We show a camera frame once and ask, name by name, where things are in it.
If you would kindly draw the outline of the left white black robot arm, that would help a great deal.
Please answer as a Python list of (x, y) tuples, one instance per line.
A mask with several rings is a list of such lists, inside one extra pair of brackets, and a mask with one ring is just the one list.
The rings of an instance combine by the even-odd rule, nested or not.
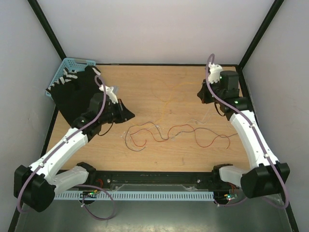
[(68, 159), (96, 136), (103, 124), (124, 123), (135, 115), (113, 93), (96, 93), (88, 109), (77, 117), (65, 136), (44, 156), (14, 173), (14, 196), (37, 212), (44, 211), (55, 196), (83, 184), (96, 183), (96, 169), (80, 162), (72, 169), (59, 173)]

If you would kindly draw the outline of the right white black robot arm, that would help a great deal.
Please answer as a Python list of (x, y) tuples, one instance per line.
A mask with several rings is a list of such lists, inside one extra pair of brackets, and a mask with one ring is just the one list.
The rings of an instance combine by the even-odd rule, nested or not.
[(202, 88), (197, 96), (202, 103), (214, 103), (236, 130), (246, 151), (249, 170), (243, 170), (232, 164), (216, 166), (217, 172), (211, 176), (216, 188), (227, 183), (242, 189), (247, 198), (265, 197), (283, 194), (288, 200), (285, 182), (290, 168), (281, 163), (271, 151), (263, 137), (255, 114), (247, 97), (240, 95), (239, 74), (236, 71), (206, 70)]

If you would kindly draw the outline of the black striped cloth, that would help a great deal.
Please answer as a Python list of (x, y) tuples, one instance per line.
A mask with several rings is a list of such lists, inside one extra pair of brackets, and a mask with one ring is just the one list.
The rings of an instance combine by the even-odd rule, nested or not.
[(97, 112), (86, 114), (92, 99), (97, 111), (100, 111), (103, 103), (105, 106), (108, 105), (108, 96), (99, 89), (102, 81), (96, 78), (101, 72), (96, 66), (91, 65), (79, 72), (69, 71), (65, 67), (63, 72), (46, 92), (51, 95), (56, 107), (71, 127), (83, 128), (97, 116)]

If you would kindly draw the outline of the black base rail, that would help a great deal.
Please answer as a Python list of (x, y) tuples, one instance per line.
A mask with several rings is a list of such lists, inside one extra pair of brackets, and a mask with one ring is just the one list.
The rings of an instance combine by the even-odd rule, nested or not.
[(97, 171), (95, 180), (97, 179), (102, 180), (103, 186), (107, 188), (116, 184), (183, 185), (215, 191), (236, 188), (232, 184), (223, 182), (212, 172)]

